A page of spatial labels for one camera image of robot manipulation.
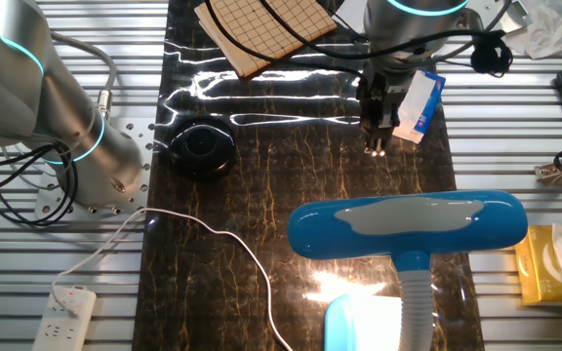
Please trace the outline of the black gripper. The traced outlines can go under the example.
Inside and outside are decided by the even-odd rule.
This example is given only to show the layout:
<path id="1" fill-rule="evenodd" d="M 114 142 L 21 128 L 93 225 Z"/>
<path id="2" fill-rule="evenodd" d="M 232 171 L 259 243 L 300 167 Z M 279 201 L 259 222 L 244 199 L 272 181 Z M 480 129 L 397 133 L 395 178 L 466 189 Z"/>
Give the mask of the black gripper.
<path id="1" fill-rule="evenodd" d="M 365 133 L 365 153 L 385 155 L 388 128 L 400 125 L 398 109 L 411 84 L 410 71 L 378 70 L 367 66 L 360 81 L 360 122 Z M 376 146 L 374 129 L 377 129 Z"/>

